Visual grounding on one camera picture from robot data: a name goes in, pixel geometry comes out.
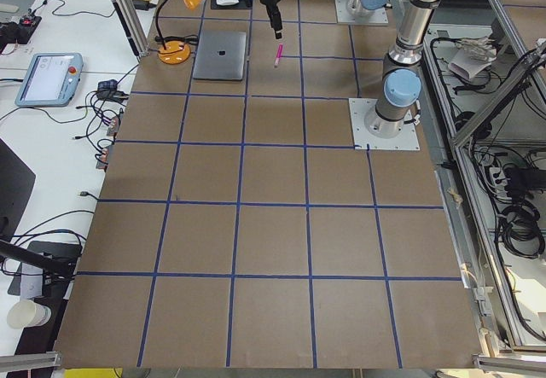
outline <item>paper cup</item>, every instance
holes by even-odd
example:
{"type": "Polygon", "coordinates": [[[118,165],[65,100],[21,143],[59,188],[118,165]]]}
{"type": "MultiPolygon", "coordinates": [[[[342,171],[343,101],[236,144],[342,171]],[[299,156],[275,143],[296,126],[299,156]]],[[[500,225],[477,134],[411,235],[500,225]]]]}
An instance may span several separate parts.
{"type": "Polygon", "coordinates": [[[51,309],[49,307],[35,303],[30,299],[22,299],[9,310],[8,325],[12,329],[37,327],[46,324],[50,317],[51,309]]]}

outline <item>orange desk lamp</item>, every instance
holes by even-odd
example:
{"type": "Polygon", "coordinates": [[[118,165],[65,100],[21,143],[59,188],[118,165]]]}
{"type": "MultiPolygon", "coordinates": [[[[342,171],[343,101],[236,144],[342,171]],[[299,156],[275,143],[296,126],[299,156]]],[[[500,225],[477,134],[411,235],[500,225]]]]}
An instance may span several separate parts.
{"type": "MultiPolygon", "coordinates": [[[[159,22],[158,19],[160,17],[160,11],[163,8],[163,6],[167,3],[169,0],[163,1],[161,5],[157,8],[157,12],[155,13],[155,28],[157,30],[157,33],[160,37],[161,41],[161,47],[159,49],[158,56],[161,61],[163,61],[165,64],[180,64],[184,61],[186,61],[189,58],[189,55],[191,54],[191,49],[189,47],[189,44],[187,44],[184,41],[165,41],[163,38],[163,35],[161,34],[159,22]]],[[[183,0],[186,7],[189,9],[196,9],[197,6],[201,3],[202,0],[183,0]]]]}

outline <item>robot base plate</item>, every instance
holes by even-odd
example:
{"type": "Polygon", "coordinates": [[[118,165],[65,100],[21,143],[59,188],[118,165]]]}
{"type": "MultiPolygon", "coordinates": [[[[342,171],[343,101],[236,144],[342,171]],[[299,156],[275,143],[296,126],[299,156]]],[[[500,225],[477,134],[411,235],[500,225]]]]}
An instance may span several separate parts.
{"type": "MultiPolygon", "coordinates": [[[[368,131],[364,124],[366,113],[375,106],[376,99],[349,98],[349,110],[351,112],[352,138],[355,149],[366,150],[419,150],[419,140],[415,132],[414,124],[404,125],[400,133],[392,139],[377,137],[368,131]]],[[[411,120],[408,111],[407,120],[411,120]]]]}
{"type": "Polygon", "coordinates": [[[389,20],[386,17],[385,9],[377,9],[371,15],[355,18],[347,11],[348,1],[349,0],[335,0],[335,13],[338,17],[338,24],[388,26],[389,20]]]}

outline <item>laptop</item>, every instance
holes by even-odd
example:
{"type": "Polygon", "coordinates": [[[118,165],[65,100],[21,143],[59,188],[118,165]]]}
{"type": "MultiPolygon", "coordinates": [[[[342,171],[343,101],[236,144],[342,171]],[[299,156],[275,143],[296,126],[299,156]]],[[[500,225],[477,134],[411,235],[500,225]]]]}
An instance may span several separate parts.
{"type": "Polygon", "coordinates": [[[194,79],[242,81],[246,56],[246,32],[203,31],[197,46],[194,79]]]}

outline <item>marker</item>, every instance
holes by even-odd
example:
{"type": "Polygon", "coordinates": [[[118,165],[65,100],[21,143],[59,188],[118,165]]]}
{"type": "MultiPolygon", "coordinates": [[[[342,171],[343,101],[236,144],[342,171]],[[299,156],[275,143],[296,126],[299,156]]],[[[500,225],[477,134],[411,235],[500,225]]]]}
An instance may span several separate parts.
{"type": "Polygon", "coordinates": [[[282,44],[279,44],[279,49],[276,51],[275,64],[273,65],[275,68],[279,66],[281,55],[282,55],[282,44]]]}

